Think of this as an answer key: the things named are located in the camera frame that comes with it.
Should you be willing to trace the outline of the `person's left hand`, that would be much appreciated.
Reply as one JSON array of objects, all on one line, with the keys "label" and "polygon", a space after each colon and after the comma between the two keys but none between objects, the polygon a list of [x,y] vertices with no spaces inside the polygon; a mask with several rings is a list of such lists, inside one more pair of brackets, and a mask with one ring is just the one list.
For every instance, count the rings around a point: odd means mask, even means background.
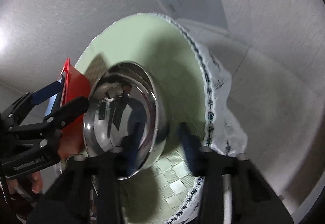
[{"label": "person's left hand", "polygon": [[[32,173],[29,180],[32,183],[32,191],[35,194],[40,193],[43,188],[43,179],[41,177],[40,171]],[[15,188],[18,186],[18,181],[16,179],[7,180],[7,185],[8,185],[9,193],[10,194],[15,193]]]}]

